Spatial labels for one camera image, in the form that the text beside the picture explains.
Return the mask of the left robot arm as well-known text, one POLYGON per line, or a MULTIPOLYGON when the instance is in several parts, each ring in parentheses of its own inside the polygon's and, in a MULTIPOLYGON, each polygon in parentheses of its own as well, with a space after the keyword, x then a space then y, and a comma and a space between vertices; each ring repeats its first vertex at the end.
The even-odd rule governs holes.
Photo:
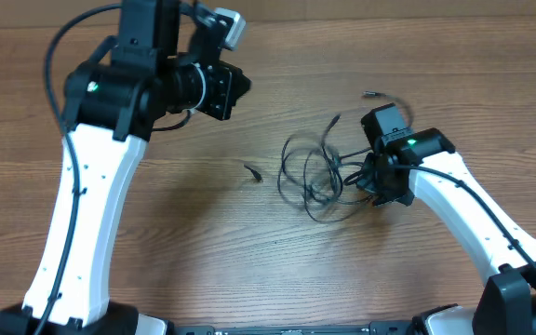
POLYGON ((47 100, 62 136, 60 187, 46 246, 0 334, 172 334, 174 325, 110 297, 110 269, 127 190, 155 122, 167 114, 230 117, 251 86, 221 60, 245 31, 241 14, 182 1, 118 3, 116 34, 47 100))

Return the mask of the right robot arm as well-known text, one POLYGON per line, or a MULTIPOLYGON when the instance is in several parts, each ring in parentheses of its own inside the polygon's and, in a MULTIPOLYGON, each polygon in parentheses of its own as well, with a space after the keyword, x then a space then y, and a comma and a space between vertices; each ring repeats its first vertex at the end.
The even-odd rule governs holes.
POLYGON ((414 131, 390 103, 360 121, 371 151, 355 177, 377 206, 423 201, 447 226, 484 285, 476 307, 450 304, 410 321, 372 322, 372 334, 536 335, 536 238, 476 181, 437 128, 414 131))

